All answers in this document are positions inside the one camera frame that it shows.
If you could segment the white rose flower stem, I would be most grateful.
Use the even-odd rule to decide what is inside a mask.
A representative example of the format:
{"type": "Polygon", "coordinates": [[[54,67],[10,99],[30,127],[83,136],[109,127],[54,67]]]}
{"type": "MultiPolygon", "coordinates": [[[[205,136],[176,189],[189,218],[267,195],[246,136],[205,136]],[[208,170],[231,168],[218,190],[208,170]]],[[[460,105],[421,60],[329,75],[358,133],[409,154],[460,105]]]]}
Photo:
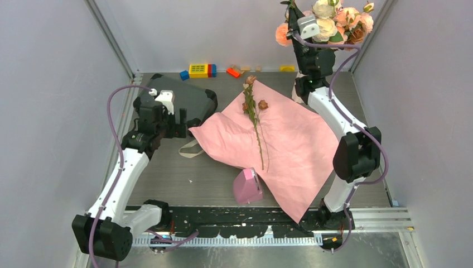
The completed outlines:
{"type": "Polygon", "coordinates": [[[319,33],[312,38],[314,42],[343,44],[347,40],[347,19],[342,3],[343,1],[316,1],[312,6],[312,13],[319,27],[319,33]]]}

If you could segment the white ribbed vase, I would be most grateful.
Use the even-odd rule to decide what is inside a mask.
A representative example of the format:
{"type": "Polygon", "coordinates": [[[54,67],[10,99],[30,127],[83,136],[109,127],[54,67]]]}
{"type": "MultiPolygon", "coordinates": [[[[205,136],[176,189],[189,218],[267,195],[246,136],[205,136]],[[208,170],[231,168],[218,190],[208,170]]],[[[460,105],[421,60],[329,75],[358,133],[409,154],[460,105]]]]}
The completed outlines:
{"type": "Polygon", "coordinates": [[[299,104],[303,104],[304,100],[300,97],[300,91],[303,86],[303,80],[301,80],[304,77],[302,73],[297,73],[295,77],[295,82],[292,88],[292,93],[291,93],[291,98],[293,101],[299,104]]]}

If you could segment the cream printed ribbon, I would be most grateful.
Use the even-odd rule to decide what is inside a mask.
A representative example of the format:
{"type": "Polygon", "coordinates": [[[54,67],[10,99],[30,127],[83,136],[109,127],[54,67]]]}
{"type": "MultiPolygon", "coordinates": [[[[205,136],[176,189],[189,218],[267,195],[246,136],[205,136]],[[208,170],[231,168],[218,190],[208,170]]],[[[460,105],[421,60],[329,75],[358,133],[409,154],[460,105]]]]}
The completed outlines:
{"type": "Polygon", "coordinates": [[[205,151],[198,143],[198,140],[192,140],[180,147],[178,153],[187,159],[191,159],[204,154],[205,151]]]}

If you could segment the pink paper bouquet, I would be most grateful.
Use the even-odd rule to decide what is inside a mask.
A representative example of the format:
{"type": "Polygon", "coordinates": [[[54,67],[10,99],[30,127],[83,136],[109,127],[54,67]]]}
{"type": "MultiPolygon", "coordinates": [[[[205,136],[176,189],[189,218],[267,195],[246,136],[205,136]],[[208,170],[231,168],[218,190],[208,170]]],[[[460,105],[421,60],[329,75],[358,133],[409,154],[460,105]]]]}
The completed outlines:
{"type": "Polygon", "coordinates": [[[244,94],[239,94],[190,131],[212,159],[253,168],[282,210],[299,222],[332,173],[339,142],[320,115],[292,99],[259,81],[253,94],[268,104],[257,127],[243,112],[244,94]]]}

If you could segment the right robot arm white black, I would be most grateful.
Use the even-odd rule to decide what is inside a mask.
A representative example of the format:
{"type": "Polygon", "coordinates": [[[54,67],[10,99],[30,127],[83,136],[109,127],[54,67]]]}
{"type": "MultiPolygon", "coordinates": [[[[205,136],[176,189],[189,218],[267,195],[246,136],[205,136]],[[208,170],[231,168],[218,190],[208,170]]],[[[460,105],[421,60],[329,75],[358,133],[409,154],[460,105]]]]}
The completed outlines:
{"type": "Polygon", "coordinates": [[[318,18],[306,16],[294,1],[285,3],[288,30],[283,35],[292,43],[299,74],[295,92],[327,123],[338,142],[332,158],[335,178],[321,201],[318,221],[325,229],[333,229],[341,217],[349,215],[349,203],[356,188],[380,165],[382,134],[377,127],[367,127],[338,102],[330,75],[335,77],[335,50],[355,48],[355,45],[329,45],[315,41],[322,32],[318,18]]]}

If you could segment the brown bud flower stem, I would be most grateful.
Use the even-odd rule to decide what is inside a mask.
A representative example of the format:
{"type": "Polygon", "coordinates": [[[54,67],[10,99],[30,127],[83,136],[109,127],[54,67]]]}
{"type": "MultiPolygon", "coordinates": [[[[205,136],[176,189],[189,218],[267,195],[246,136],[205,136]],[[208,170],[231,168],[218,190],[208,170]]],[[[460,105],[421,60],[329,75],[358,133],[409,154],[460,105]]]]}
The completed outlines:
{"type": "Polygon", "coordinates": [[[261,111],[268,109],[269,105],[264,99],[260,99],[259,102],[256,102],[253,90],[256,79],[257,77],[255,75],[250,75],[246,78],[245,83],[243,84],[244,102],[242,103],[242,110],[243,113],[248,116],[249,120],[253,125],[253,129],[259,147],[261,168],[262,170],[264,170],[265,167],[262,145],[266,146],[267,144],[264,138],[259,115],[261,111]]]}

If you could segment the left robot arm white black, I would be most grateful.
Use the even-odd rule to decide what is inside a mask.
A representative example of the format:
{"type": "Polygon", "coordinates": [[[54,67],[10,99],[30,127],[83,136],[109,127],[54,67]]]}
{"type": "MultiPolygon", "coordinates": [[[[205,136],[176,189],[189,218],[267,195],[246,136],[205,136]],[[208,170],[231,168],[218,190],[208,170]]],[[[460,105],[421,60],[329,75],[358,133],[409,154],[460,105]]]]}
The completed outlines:
{"type": "Polygon", "coordinates": [[[166,202],[147,200],[125,216],[131,193],[167,131],[175,129],[175,112],[169,101],[137,104],[134,127],[119,140],[117,163],[99,198],[84,214],[73,219],[72,229],[81,252],[91,257],[122,261],[133,239],[148,230],[165,231],[172,213],[166,202]]]}

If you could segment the pink rose flower stem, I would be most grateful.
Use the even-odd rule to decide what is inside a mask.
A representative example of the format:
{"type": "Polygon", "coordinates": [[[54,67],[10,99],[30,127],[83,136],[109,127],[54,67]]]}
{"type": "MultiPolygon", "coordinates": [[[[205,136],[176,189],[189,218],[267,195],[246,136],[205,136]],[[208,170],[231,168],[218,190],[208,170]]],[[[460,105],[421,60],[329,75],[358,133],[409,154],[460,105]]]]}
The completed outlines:
{"type": "Polygon", "coordinates": [[[285,5],[287,10],[291,9],[297,9],[297,5],[295,3],[295,0],[286,0],[286,1],[281,1],[280,4],[285,5]]]}

